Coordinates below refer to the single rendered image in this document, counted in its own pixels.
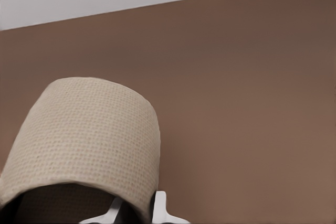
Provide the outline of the beige woven slipper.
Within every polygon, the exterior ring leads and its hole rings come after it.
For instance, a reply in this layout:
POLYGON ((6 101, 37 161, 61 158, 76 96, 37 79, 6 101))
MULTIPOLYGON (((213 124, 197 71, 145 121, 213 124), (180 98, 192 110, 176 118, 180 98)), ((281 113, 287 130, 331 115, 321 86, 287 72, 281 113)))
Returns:
POLYGON ((150 221, 159 183, 157 120, 150 102, 121 84, 52 82, 14 140, 0 175, 0 205, 38 187, 77 183, 121 197, 150 221))

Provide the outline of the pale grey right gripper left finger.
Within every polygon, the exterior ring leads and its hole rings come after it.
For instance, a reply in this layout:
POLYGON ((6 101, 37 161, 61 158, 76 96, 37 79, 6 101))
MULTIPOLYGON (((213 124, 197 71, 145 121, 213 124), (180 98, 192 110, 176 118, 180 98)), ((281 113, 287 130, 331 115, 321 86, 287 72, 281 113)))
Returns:
POLYGON ((117 218, 122 204, 123 200, 117 197, 113 200, 105 214, 83 220, 81 224, 113 224, 117 218))

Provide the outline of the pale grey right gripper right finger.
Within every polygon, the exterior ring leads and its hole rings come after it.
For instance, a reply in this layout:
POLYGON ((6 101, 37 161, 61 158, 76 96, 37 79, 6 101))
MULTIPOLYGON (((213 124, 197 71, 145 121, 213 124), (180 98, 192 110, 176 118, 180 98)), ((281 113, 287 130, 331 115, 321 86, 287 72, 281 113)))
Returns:
POLYGON ((172 216, 166 209, 167 195, 164 191, 157 191, 155 193, 155 200, 153 206, 152 223, 153 224, 190 224, 189 221, 172 216))

